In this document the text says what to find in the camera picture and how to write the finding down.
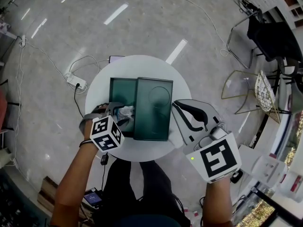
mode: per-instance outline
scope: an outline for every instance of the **black bracelet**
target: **black bracelet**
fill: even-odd
[[[81,147],[81,145],[88,144],[88,143],[93,143],[93,141],[92,140],[84,140],[80,143],[79,148]]]

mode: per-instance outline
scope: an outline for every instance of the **gold wire frame chair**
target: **gold wire frame chair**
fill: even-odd
[[[251,89],[248,86],[246,94],[224,97],[223,94],[224,94],[224,89],[225,89],[226,83],[229,81],[229,79],[232,77],[232,75],[236,72],[256,76],[257,77],[256,84],[258,83],[258,79],[260,78],[259,82],[261,83],[260,85],[262,85],[263,87],[260,87],[259,85],[255,85],[255,89]],[[250,72],[244,72],[241,70],[234,70],[228,76],[228,78],[226,79],[226,81],[224,83],[222,93],[221,93],[221,99],[229,99],[229,98],[236,98],[236,97],[244,96],[245,100],[244,100],[243,104],[241,105],[241,107],[235,112],[235,114],[243,114],[243,113],[252,112],[252,111],[256,111],[256,110],[263,110],[274,121],[276,121],[277,123],[280,123],[281,122],[280,114],[279,114],[279,111],[277,110],[278,102],[277,102],[276,98],[274,97],[275,95],[274,95],[272,88],[269,87],[268,85],[269,85],[268,79],[266,78],[266,76],[263,74],[262,71],[260,71],[259,74],[255,74],[255,73],[250,73]],[[240,112],[241,109],[243,108],[243,106],[245,105],[250,93],[252,93],[254,95],[254,97],[256,98],[256,101],[258,104],[257,108]]]

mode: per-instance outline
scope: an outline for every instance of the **gray floor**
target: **gray floor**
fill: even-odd
[[[1,0],[1,5],[9,0]],[[210,19],[198,7],[186,0],[16,0],[5,20],[17,35],[25,34],[28,42],[46,51],[59,70],[64,73],[71,63],[84,55],[97,60],[110,55],[146,54],[166,60],[178,43],[188,41],[172,66],[187,82],[192,98],[212,104],[233,131],[237,142],[249,143],[256,133],[259,118],[252,112],[243,128],[246,114],[234,115],[244,98],[221,100],[227,76],[233,70],[243,70],[225,49]],[[219,35],[227,41],[231,27],[244,14],[232,0],[191,0],[203,7],[216,25]],[[124,3],[128,8],[109,25],[103,22]],[[33,32],[47,18],[33,39]],[[247,23],[236,30],[232,48],[248,63],[254,46],[246,37]],[[14,45],[4,68],[3,79],[9,79],[8,94],[18,101],[16,72],[20,47]],[[92,63],[84,59],[79,65]],[[82,135],[78,130],[80,115],[73,101],[73,93],[48,58],[37,49],[26,46],[23,52],[24,79],[22,83],[22,114],[17,145],[17,160],[28,180],[40,189],[41,181],[49,176],[59,183],[75,156]],[[263,57],[254,60],[250,71],[260,68],[270,71]],[[89,65],[78,70],[78,76],[90,83],[96,67]],[[232,80],[229,93],[243,90]],[[77,96],[84,112],[86,93]],[[18,111],[11,109],[9,123],[16,126]],[[7,134],[7,143],[14,152],[14,133]],[[195,209],[205,193],[206,183],[182,154],[174,150],[157,160],[172,181],[174,193],[184,206]],[[95,159],[87,188],[101,187],[103,167]],[[143,192],[143,175],[138,163],[133,163],[131,184],[137,197]]]

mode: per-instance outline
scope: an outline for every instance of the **forearm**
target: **forearm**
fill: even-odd
[[[215,183],[207,184],[203,202],[203,221],[209,224],[221,224],[232,218],[230,179],[225,177]]]
[[[81,146],[56,192],[56,204],[79,208],[86,189],[89,172],[98,148],[94,144]]]

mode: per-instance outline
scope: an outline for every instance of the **tabletop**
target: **tabletop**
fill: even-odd
[[[191,99],[189,88],[180,73],[166,62],[147,55],[123,57],[102,69],[92,81],[85,101],[85,113],[89,114],[99,104],[108,103],[110,78],[155,78],[173,80],[172,102]],[[185,112],[191,121],[191,115]],[[170,114],[168,141],[134,140],[126,137],[121,148],[109,151],[113,156],[134,162],[151,161],[163,157],[183,145],[177,123]]]

